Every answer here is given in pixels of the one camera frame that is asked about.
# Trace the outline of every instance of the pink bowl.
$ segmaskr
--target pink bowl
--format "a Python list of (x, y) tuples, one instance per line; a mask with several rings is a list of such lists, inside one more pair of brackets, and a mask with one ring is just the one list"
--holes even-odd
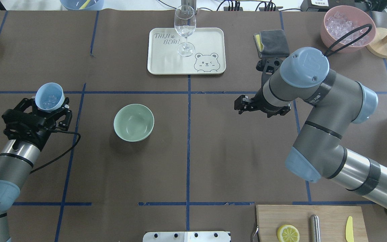
[[(347, 46), (346, 48), (338, 52), (341, 52), (341, 53), (355, 52), (358, 49), (364, 48), (365, 46), (370, 44), (371, 41), (373, 41), (374, 37), (376, 36), (376, 25), (374, 24), (374, 21), (370, 18), (370, 16), (366, 14), (364, 11), (362, 11), (361, 9), (358, 9), (352, 6), (342, 5), (342, 6), (336, 6), (329, 9), (328, 12), (325, 14), (324, 20), (322, 21), (322, 25), (320, 28), (320, 37), (322, 38), (322, 41), (328, 48), (336, 41), (336, 39), (332, 37), (332, 35), (330, 35), (329, 32), (327, 31), (327, 28), (325, 27), (325, 21), (329, 17), (333, 16), (336, 12), (344, 13), (349, 20), (354, 22), (356, 21), (358, 23), (358, 26), (362, 26), (365, 24), (373, 25), (373, 27), (371, 28), (371, 31), (366, 35), (369, 37), (369, 40), (367, 41), (367, 43), (365, 43), (362, 46)], [(332, 50), (336, 50), (342, 47), (343, 45), (344, 44), (342, 43), (338, 43), (336, 46), (332, 48)]]

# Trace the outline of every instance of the yellow utensil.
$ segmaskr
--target yellow utensil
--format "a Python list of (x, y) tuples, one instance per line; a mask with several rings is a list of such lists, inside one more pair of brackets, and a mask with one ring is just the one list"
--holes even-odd
[(85, 3), (83, 3), (83, 5), (79, 8), (79, 9), (85, 9), (86, 6), (89, 4), (90, 0), (86, 0)]
[(346, 222), (346, 240), (347, 242), (354, 242), (353, 240), (353, 218), (349, 216)]

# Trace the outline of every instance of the plastic container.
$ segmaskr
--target plastic container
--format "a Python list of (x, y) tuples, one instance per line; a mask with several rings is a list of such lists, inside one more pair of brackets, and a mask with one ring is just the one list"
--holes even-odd
[(114, 132), (124, 141), (138, 142), (152, 133), (155, 117), (152, 111), (141, 104), (129, 104), (114, 117)]
[(84, 9), (79, 9), (86, 0), (60, 0), (60, 3), (68, 10), (92, 10), (98, 11), (102, 10), (102, 6), (104, 5), (104, 0), (91, 0), (88, 4), (88, 7)]
[(57, 110), (65, 100), (62, 87), (54, 82), (41, 86), (35, 95), (35, 104), (45, 112)]
[[(356, 21), (358, 23), (358, 26), (362, 26), (365, 24), (371, 24), (373, 26), (371, 28), (371, 31), (366, 35), (369, 37), (369, 41), (364, 43), (364, 45), (347, 46), (346, 48), (338, 51), (339, 53), (355, 52), (359, 49), (364, 48), (365, 46), (370, 44), (371, 41), (374, 40), (374, 37), (376, 35), (376, 25), (374, 24), (374, 21), (371, 19), (371, 17), (367, 13), (362, 11), (361, 9), (358, 9), (358, 8), (352, 7), (352, 6), (342, 5), (342, 6), (335, 6), (331, 9), (329, 9), (327, 11), (327, 13), (325, 14), (324, 20), (322, 21), (322, 25), (320, 28), (320, 37), (322, 38), (322, 41), (324, 42), (325, 46), (327, 46), (329, 48), (329, 46), (331, 46), (336, 41), (336, 39), (334, 37), (332, 37), (332, 35), (329, 34), (329, 32), (327, 31), (327, 28), (325, 27), (326, 20), (329, 17), (333, 16), (336, 12), (344, 13), (349, 20), (351, 20), (353, 22)], [(332, 48), (332, 50), (334, 51), (336, 49), (339, 49), (342, 46), (344, 46), (343, 43), (338, 43), (336, 46), (334, 46)]]

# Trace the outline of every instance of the bear face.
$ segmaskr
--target bear face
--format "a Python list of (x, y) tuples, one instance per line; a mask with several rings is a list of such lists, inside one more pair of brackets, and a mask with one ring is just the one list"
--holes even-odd
[(218, 62), (218, 54), (211, 53), (210, 55), (203, 55), (201, 53), (195, 54), (197, 61), (195, 62), (195, 70), (198, 72), (218, 72), (220, 64)]

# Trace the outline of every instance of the lemon slice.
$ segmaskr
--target lemon slice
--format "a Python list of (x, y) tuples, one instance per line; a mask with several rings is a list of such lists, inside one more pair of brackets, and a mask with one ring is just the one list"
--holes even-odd
[(277, 238), (280, 242), (299, 242), (300, 233), (297, 228), (292, 225), (281, 225), (277, 230)]

